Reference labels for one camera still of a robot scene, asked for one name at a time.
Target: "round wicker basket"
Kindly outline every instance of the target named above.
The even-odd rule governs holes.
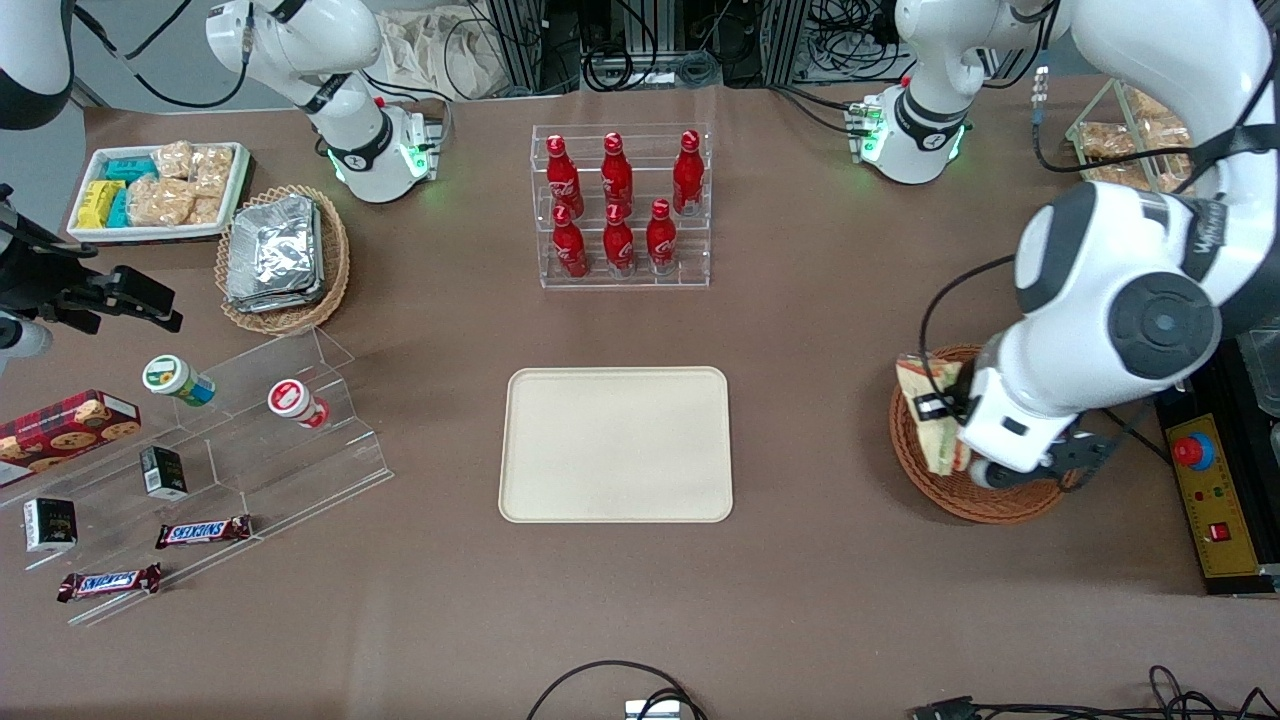
[[[293,184],[273,187],[248,199],[244,206],[275,202],[294,192],[306,195],[320,206],[320,242],[324,247],[324,277],[329,290],[320,299],[320,302],[314,305],[268,313],[241,313],[224,300],[223,314],[247,331],[280,336],[306,325],[319,325],[333,315],[342,302],[342,296],[347,293],[347,281],[351,277],[351,246],[347,242],[347,228],[343,227],[342,218],[338,217],[333,202],[323,192]],[[214,266],[214,282],[218,283],[218,290],[223,291],[224,296],[227,295],[227,254],[230,233],[229,225],[223,228],[223,236],[218,240],[218,264]]]
[[[978,345],[952,345],[933,351],[931,356],[964,363],[977,357],[980,350]],[[1048,512],[1062,500],[1062,491],[1052,480],[1009,489],[987,489],[975,484],[965,471],[951,473],[947,477],[931,473],[920,454],[915,420],[911,418],[906,398],[897,388],[893,389],[893,398],[890,401],[888,430],[897,461],[915,487],[940,507],[965,520],[993,525],[1025,523]],[[1075,477],[1075,474],[1068,475],[1068,482]]]

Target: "red button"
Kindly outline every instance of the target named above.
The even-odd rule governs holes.
[[[1196,438],[1184,437],[1174,441],[1174,460],[1176,460],[1179,465],[1187,465],[1190,468],[1203,459],[1204,448],[1201,443],[1196,442]]]

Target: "foil-wrapped food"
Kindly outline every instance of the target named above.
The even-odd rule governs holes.
[[[241,313],[310,305],[324,297],[320,208],[303,195],[251,205],[232,222],[227,302]]]

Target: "coca-cola bottle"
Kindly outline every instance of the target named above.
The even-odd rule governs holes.
[[[631,163],[622,154],[622,136],[616,132],[604,136],[604,163],[600,165],[600,176],[604,178],[604,202],[620,206],[623,217],[631,217],[631,193],[635,190],[631,182]]]
[[[631,228],[622,206],[617,204],[604,208],[604,256],[609,260],[609,274],[614,279],[630,278],[636,272],[635,255],[631,247]]]
[[[671,219],[671,204],[662,197],[653,201],[644,236],[654,274],[669,275],[676,269],[676,223]]]
[[[680,158],[676,159],[676,169],[672,173],[675,188],[671,195],[671,204],[676,206],[677,215],[698,215],[703,211],[703,154],[698,151],[699,137],[695,131],[685,131],[680,136]]]
[[[556,258],[559,259],[568,277],[585,277],[591,272],[591,261],[588,259],[586,246],[582,243],[582,231],[573,224],[573,218],[564,205],[557,205],[552,210],[552,218],[556,220],[556,229],[552,232]]]
[[[564,138],[553,135],[547,138],[547,183],[552,186],[552,197],[557,205],[568,208],[572,219],[582,217],[582,186],[577,182],[577,167],[564,151]]]

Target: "black packaged item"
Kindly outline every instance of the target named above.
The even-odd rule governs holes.
[[[27,552],[70,550],[76,546],[76,505],[69,500],[36,497],[22,506]]]
[[[142,478],[147,495],[160,500],[187,497],[187,479],[182,474],[182,457],[163,447],[151,446],[142,451]]]

